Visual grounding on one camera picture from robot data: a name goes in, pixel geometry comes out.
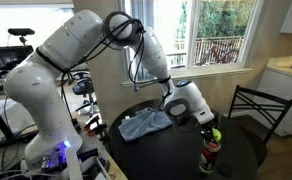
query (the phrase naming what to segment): black chair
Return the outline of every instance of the black chair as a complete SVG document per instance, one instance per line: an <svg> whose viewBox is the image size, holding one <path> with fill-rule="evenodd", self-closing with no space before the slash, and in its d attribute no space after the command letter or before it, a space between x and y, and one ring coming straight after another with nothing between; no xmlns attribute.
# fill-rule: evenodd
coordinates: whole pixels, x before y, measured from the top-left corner
<svg viewBox="0 0 292 180"><path fill-rule="evenodd" d="M92 79L90 78L90 73L87 71L80 71L75 72L73 74L74 78L77 81L77 84L73 87L73 92L76 95L82 95L84 98L88 96L89 100L84 100L83 105L76 109L76 111L79 111L85 107L90 106L90 116L93 114L91 113L92 108L94 105L97 105L97 102L94 101L93 93L94 93L94 86Z"/></svg>
<svg viewBox="0 0 292 180"><path fill-rule="evenodd" d="M269 104L261 104L256 102L254 97L258 97L263 100L270 102ZM234 109L245 109L245 110L256 110L260 113L270 124L271 128L268 131L264 140L262 140L255 133L251 132L246 128L241 128L247 139L250 141L257 158L258 167L263 164L267 156L266 144L269 138L274 133L277 126L283 120L284 116L292 106L292 100L286 100L274 95L259 92L256 90L251 90L247 88L240 87L237 85L232 104L228 113L228 119L231 118L232 111Z"/></svg>

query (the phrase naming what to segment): round table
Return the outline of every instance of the round table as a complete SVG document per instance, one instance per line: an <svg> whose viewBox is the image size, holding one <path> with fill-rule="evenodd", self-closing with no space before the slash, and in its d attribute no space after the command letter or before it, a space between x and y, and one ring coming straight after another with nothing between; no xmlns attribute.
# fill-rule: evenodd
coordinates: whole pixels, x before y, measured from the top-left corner
<svg viewBox="0 0 292 180"><path fill-rule="evenodd" d="M221 150L212 174L205 176L199 170L203 146L201 128L190 133L178 131L173 125L131 142L125 142L118 126L125 116L133 116L146 107L157 109L160 100L139 103L117 117L110 127L111 156L129 179L256 179L257 161L254 151L244 134L226 117L222 116ZM231 177L223 176L217 166L225 163L231 167Z"/></svg>

